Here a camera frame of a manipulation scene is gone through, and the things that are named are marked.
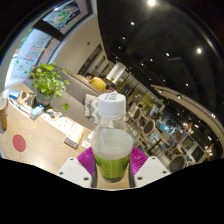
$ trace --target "bottle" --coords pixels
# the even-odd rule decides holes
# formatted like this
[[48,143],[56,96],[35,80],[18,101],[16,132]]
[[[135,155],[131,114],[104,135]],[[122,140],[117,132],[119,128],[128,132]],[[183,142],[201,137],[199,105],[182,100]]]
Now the bottle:
[[134,144],[126,123],[126,98],[118,93],[98,97],[100,120],[93,131],[91,146],[103,179],[115,183],[123,179]]

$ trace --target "chair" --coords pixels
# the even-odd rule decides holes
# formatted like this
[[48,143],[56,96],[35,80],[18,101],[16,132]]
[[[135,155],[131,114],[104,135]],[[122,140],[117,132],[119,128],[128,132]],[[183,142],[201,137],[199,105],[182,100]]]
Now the chair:
[[183,155],[183,154],[179,154],[179,155],[176,155],[172,160],[171,162],[169,163],[167,169],[171,172],[171,173],[174,173],[174,172],[177,172],[183,168],[185,168],[187,165],[187,159],[186,159],[186,156]]
[[135,110],[137,109],[137,106],[136,106],[136,103],[133,103],[131,105],[131,108],[129,109],[129,111],[127,112],[127,118],[128,118],[128,121],[130,118],[133,117],[133,113],[135,112]]
[[145,127],[143,128],[143,130],[139,133],[138,136],[140,136],[141,140],[139,141],[138,145],[136,146],[136,148],[138,148],[138,146],[144,142],[146,144],[150,144],[152,145],[152,141],[149,139],[149,135],[151,135],[153,133],[153,131],[155,130],[155,122],[153,120],[150,120],[147,122],[147,124],[145,125]]
[[[168,143],[169,143],[169,145],[173,145],[172,144],[172,139],[170,139],[170,135],[169,135],[169,133],[167,132],[167,131],[163,131],[162,132],[162,134],[161,134],[162,136],[163,136],[163,139],[165,139]],[[158,149],[160,148],[161,150],[156,150],[154,153],[155,153],[155,155],[158,157],[158,158],[160,158],[166,151],[167,151],[167,148],[166,148],[166,146],[168,146],[168,145],[163,145],[163,144],[161,144],[161,143],[159,143],[159,147],[158,147]]]
[[135,110],[131,120],[129,121],[131,128],[136,124],[136,122],[141,118],[141,116],[142,116],[141,110],[139,108],[137,108]]

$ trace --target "window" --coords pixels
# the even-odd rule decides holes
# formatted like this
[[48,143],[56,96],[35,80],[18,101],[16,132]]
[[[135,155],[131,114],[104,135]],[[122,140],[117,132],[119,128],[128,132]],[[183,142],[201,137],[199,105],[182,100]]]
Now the window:
[[13,55],[6,76],[6,85],[27,78],[51,38],[48,34],[33,28],[28,31]]
[[47,64],[56,48],[60,45],[60,41],[91,13],[90,0],[68,1],[34,24],[23,37],[13,55],[8,68],[5,86],[26,79],[34,66],[40,65],[40,63]]
[[74,0],[58,6],[46,15],[43,20],[61,33],[66,34],[89,13],[90,9],[85,0]]

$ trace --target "black ceiling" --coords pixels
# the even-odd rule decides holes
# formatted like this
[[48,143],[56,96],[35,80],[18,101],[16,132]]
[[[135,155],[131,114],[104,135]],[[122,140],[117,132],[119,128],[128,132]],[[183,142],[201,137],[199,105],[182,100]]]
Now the black ceiling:
[[[123,63],[126,71],[155,95],[158,96],[151,84],[174,89],[199,102],[224,124],[224,64],[220,42],[224,43],[224,35],[214,18],[224,22],[224,17],[221,18],[224,7],[216,1],[210,1],[207,7],[204,6],[207,1],[169,2],[172,4],[157,0],[158,5],[149,7],[146,0],[98,0],[99,27],[107,57],[113,63]],[[197,53],[198,48],[202,49],[201,54]],[[165,109],[179,121],[188,121],[186,118],[191,114],[194,124],[199,123],[197,116],[182,110],[172,100]],[[207,124],[202,121],[199,124],[193,137],[199,141],[206,135],[204,144],[209,144],[208,135],[216,141]],[[219,142],[214,143],[221,153]]]

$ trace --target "table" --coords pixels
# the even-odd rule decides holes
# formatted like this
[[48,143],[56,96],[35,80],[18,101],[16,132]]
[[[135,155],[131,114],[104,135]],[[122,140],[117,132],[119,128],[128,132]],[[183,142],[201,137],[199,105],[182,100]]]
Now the table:
[[[0,93],[0,97],[8,97],[11,89],[32,93],[24,83],[19,83]],[[85,150],[81,147],[82,141],[86,140],[91,133],[91,130],[85,128],[78,148],[74,149],[64,143],[66,137],[64,133],[40,116],[33,121],[21,114],[11,104],[8,106],[7,114],[7,130],[4,132],[0,128],[0,150],[4,159],[34,165],[52,174],[56,174],[69,157],[78,157]],[[12,140],[15,135],[21,135],[26,141],[26,149],[23,152],[18,152],[13,146]],[[98,172],[97,188],[130,188],[128,169],[123,180],[114,184],[104,181]]]

